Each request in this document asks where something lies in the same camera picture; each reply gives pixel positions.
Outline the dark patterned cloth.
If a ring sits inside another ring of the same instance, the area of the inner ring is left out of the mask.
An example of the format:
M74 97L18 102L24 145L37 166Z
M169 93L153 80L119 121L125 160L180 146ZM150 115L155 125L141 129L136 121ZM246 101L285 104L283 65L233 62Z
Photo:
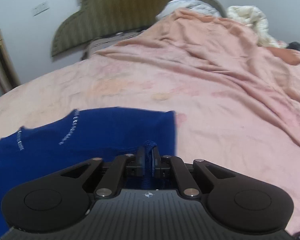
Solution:
M298 53L296 53L296 52L292 53L292 59L293 59L293 62L295 62L296 64L299 63L300 62L300 43L299 42L291 42L287 46L287 49L298 51Z

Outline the orange blanket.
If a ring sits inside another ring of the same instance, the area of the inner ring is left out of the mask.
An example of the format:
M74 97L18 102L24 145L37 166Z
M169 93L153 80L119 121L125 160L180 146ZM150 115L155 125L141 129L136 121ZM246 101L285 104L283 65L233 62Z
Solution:
M300 146L300 51L259 46L233 20L178 9L98 55L223 85L218 95L244 103Z

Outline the olive green headboard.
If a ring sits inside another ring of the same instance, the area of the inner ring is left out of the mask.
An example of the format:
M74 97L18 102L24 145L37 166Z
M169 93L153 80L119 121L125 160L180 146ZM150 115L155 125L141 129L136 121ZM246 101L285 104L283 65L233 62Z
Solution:
M78 12L69 16L57 29L52 40L55 57L97 38L119 32L150 27L156 16L172 0L82 0ZM200 0L226 17L217 0Z

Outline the blue beaded sweater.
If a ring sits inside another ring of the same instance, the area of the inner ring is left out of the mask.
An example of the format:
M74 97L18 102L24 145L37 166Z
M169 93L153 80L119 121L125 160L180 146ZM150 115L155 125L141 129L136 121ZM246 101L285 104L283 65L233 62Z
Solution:
M8 226L1 201L13 187L94 157L146 152L157 146L162 155L175 154L175 113L134 108L73 110L38 128L21 127L0 139L0 236Z

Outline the pink bed sheet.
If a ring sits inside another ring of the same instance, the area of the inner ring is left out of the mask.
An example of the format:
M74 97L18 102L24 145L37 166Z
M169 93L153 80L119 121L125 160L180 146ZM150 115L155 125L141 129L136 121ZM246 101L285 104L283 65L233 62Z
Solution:
M300 64L242 68L198 57L101 53L0 97L0 138L71 110L134 107L177 114L177 153L275 184L300 231Z

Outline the cream crumpled duvet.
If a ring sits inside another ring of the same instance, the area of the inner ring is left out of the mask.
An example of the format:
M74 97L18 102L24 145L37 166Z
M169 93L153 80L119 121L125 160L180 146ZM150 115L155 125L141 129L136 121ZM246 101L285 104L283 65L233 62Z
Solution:
M286 42L275 39L269 34L269 23L266 15L253 5L230 6L227 17L251 28L258 36L258 45L264 47L286 48Z

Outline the white wall sockets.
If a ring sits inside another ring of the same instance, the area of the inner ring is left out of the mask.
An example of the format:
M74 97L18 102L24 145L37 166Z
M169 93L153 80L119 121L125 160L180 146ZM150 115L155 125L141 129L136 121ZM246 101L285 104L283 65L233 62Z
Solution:
M33 16L37 16L40 13L42 13L42 12L48 10L48 9L49 9L48 3L43 2L43 3L39 4L38 6L36 6L32 9L32 14L33 14Z

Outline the gold tower fan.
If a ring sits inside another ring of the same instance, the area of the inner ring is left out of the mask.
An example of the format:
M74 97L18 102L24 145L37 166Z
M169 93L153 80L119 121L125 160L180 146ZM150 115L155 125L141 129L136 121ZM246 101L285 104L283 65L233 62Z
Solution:
M4 93L21 85L0 30L0 87Z

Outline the patterned pillow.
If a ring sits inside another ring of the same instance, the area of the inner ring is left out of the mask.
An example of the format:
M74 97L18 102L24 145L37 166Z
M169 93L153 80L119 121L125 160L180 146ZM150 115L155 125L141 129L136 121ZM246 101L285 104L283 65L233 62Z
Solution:
M88 59L89 57L91 57L91 55L96 53L98 50L112 46L112 45L116 44L117 42L136 37L143 32L144 32L144 30L120 32L120 33L116 33L114 35L110 35L107 37L98 38L96 40L90 41L84 50L81 60L83 61L83 60Z

